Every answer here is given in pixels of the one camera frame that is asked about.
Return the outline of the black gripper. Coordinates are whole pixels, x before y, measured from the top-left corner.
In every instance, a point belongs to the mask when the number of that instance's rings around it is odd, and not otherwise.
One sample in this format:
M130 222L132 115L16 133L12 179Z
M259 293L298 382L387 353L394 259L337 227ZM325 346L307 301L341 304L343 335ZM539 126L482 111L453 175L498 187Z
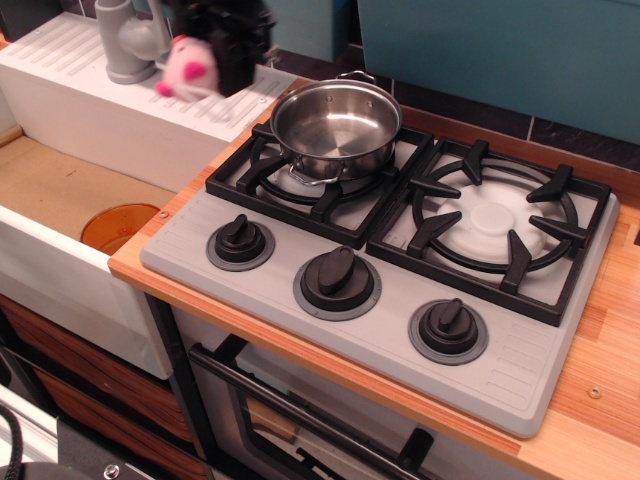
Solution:
M265 1L178 0L169 8L179 31L210 44L222 96L254 83L255 64L266 62L276 24Z

